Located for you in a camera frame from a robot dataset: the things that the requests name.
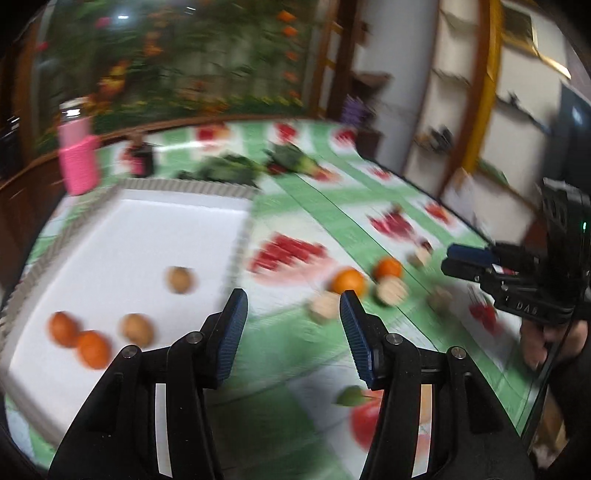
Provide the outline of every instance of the pink thermos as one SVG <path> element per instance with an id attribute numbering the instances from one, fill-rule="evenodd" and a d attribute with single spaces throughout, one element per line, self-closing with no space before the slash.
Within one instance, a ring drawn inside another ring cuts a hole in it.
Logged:
<path id="1" fill-rule="evenodd" d="M 95 157 L 100 141 L 90 134 L 90 118 L 83 111 L 85 100 L 77 98 L 60 105 L 60 170 L 70 195 L 89 192 L 100 182 Z"/>

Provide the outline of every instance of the yellow pole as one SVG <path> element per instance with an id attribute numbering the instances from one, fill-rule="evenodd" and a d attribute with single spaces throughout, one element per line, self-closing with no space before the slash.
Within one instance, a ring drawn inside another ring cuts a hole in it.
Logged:
<path id="1" fill-rule="evenodd" d="M 466 147 L 462 160 L 462 167 L 468 173 L 473 173 L 478 166 L 480 148 L 486 135 L 488 122 L 496 102 L 496 83 L 501 66 L 501 44 L 503 31 L 503 9 L 501 0 L 490 0 L 490 32 L 488 60 L 486 62 L 486 76 L 478 106 L 478 113 L 472 129 L 472 135 Z"/>

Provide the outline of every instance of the artificial plant wall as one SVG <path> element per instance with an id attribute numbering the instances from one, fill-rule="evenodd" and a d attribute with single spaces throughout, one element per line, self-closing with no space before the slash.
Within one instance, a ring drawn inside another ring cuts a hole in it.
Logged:
<path id="1" fill-rule="evenodd" d="M 318 3 L 57 0 L 31 85 L 38 152 L 56 148 L 59 104 L 79 96 L 98 134 L 188 116 L 302 114 Z"/>

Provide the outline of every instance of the screw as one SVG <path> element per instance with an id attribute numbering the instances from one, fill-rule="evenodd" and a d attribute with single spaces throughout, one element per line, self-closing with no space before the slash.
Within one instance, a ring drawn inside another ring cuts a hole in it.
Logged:
<path id="1" fill-rule="evenodd" d="M 386 341 L 392 345 L 400 345 L 404 339 L 397 333 L 389 333 L 386 335 Z"/>
<path id="2" fill-rule="evenodd" d="M 131 358 L 138 353 L 138 348 L 135 345 L 128 345 L 123 350 L 121 350 L 121 355 L 123 358 Z"/>
<path id="3" fill-rule="evenodd" d="M 190 332 L 185 336 L 185 340 L 192 344 L 199 343 L 203 340 L 203 334 L 201 332 Z"/>
<path id="4" fill-rule="evenodd" d="M 466 351 L 461 346 L 452 347 L 452 355 L 458 360 L 466 358 Z"/>

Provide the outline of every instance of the pink flower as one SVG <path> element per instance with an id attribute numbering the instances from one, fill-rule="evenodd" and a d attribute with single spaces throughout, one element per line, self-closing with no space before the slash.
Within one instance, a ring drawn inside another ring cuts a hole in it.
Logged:
<path id="1" fill-rule="evenodd" d="M 108 27 L 110 24 L 111 24 L 111 18 L 110 17 L 100 17 L 95 22 L 95 28 L 105 28 L 105 27 Z"/>

